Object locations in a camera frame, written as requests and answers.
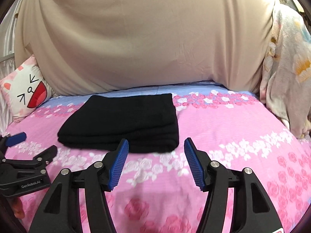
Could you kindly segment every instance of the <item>silver pin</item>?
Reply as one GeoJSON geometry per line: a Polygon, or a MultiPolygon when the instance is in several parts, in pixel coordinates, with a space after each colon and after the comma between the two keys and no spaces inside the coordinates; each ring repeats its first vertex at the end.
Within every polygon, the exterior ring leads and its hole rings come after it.
{"type": "Polygon", "coordinates": [[[247,173],[247,174],[252,174],[252,169],[246,167],[246,168],[244,169],[244,172],[247,173]]]}
{"type": "Polygon", "coordinates": [[[101,168],[102,166],[103,166],[103,163],[100,161],[94,163],[95,168],[101,168]]]}
{"type": "Polygon", "coordinates": [[[67,168],[64,168],[63,170],[61,170],[60,172],[62,175],[66,175],[69,173],[69,170],[67,168]]]}
{"type": "Polygon", "coordinates": [[[217,168],[219,167],[219,163],[217,161],[212,161],[211,166],[217,168]]]}

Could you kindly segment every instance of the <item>pink ear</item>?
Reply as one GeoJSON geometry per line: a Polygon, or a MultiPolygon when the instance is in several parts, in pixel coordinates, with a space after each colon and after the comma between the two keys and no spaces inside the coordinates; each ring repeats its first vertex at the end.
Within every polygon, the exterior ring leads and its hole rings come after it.
{"type": "Polygon", "coordinates": [[[4,83],[3,86],[7,89],[7,90],[10,90],[11,88],[11,84],[10,83],[4,83]]]}

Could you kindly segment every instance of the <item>red mouth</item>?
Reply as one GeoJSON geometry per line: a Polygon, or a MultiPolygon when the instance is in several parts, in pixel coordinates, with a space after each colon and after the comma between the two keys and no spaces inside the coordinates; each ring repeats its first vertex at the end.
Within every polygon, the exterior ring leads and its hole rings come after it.
{"type": "Polygon", "coordinates": [[[30,98],[27,108],[33,109],[40,106],[46,99],[47,94],[47,89],[44,83],[41,81],[30,98]]]}

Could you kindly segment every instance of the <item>black folded cloth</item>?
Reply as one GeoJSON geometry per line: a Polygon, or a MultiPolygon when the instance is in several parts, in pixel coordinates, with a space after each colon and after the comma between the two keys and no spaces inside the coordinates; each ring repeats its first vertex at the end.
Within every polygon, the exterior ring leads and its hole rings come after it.
{"type": "Polygon", "coordinates": [[[173,151],[179,134],[172,95],[93,95],[58,132],[58,141],[70,148],[114,151],[123,138],[132,153],[173,151]]]}

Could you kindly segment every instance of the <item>pink floral fabric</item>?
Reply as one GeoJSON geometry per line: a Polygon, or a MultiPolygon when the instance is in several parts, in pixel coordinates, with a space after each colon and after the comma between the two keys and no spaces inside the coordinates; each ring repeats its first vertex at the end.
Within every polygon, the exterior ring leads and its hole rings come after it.
{"type": "MultiPolygon", "coordinates": [[[[118,233],[195,233],[207,193],[195,186],[183,141],[191,137],[199,150],[206,151],[230,169],[253,169],[268,192],[285,233],[299,222],[311,198],[311,150],[307,140],[298,141],[259,101],[249,95],[177,95],[176,106],[180,145],[164,154],[130,154],[119,185],[106,198],[118,233]]],[[[57,142],[57,132],[80,105],[39,107],[7,132],[27,133],[27,140],[9,148],[7,158],[31,159],[55,144],[58,154],[47,166],[54,179],[63,168],[87,168],[102,160],[105,151],[69,149],[57,142]]],[[[46,190],[21,197],[29,228],[46,190]]],[[[90,232],[84,191],[80,191],[83,231],[90,232]]],[[[229,190],[223,232],[229,232],[233,211],[233,190],[229,190]]]]}

